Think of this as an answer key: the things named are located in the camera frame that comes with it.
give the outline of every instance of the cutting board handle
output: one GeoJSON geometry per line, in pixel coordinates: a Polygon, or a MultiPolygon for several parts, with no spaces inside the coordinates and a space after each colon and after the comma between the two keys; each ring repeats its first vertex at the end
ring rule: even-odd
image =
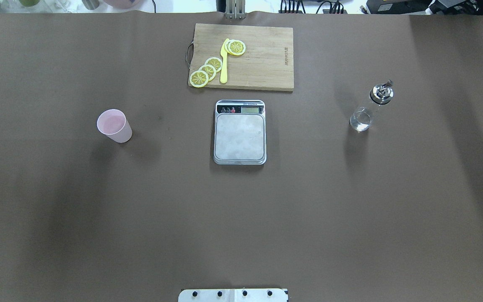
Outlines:
{"type": "Polygon", "coordinates": [[[191,69],[191,61],[189,59],[189,55],[190,55],[191,46],[193,46],[193,40],[191,41],[190,45],[187,47],[187,50],[186,50],[186,63],[187,63],[187,67],[190,69],[191,69]]]}

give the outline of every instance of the yellow knife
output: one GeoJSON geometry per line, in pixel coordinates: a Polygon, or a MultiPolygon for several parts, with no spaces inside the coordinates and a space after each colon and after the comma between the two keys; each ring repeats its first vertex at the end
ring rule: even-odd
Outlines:
{"type": "Polygon", "coordinates": [[[221,67],[221,76],[219,77],[219,81],[223,84],[226,83],[227,76],[226,76],[226,57],[229,55],[226,52],[225,45],[229,42],[229,39],[225,39],[225,42],[223,42],[223,45],[221,45],[221,57],[223,58],[223,65],[221,67]]]}

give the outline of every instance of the knife handle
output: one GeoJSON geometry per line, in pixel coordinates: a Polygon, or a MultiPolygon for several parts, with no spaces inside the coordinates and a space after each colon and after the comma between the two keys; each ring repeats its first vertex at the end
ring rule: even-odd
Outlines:
{"type": "Polygon", "coordinates": [[[228,57],[229,55],[227,54],[226,56],[222,56],[223,57],[223,65],[221,66],[221,76],[219,77],[219,81],[222,83],[222,84],[225,84],[226,83],[226,80],[227,80],[227,71],[226,71],[226,58],[228,57]]]}

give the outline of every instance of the lime slice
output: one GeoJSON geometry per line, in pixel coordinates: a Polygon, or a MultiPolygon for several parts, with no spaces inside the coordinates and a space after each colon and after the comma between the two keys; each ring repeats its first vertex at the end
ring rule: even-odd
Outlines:
{"type": "Polygon", "coordinates": [[[215,75],[217,74],[217,71],[215,70],[215,67],[213,67],[213,65],[210,65],[210,64],[204,64],[202,65],[199,70],[202,70],[204,71],[205,73],[208,74],[208,81],[210,82],[211,80],[213,80],[213,78],[215,77],[215,75]]]}
{"type": "Polygon", "coordinates": [[[226,51],[231,55],[243,55],[246,49],[245,43],[240,40],[230,40],[226,45],[226,51]]]}
{"type": "Polygon", "coordinates": [[[206,60],[205,65],[212,65],[215,68],[215,72],[219,72],[223,67],[223,61],[218,57],[211,57],[206,60]]]}
{"type": "Polygon", "coordinates": [[[208,83],[208,74],[205,71],[197,70],[190,75],[190,84],[193,87],[201,88],[208,83]]]}

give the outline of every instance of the clear bottle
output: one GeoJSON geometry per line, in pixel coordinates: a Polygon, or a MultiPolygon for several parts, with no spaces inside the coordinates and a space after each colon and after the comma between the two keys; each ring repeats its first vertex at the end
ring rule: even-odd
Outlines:
{"type": "Polygon", "coordinates": [[[349,118],[349,124],[357,131],[365,131],[374,122],[374,116],[379,108],[388,104],[395,95],[391,88],[392,81],[388,80],[385,84],[379,84],[372,88],[368,100],[364,101],[349,118]]]}

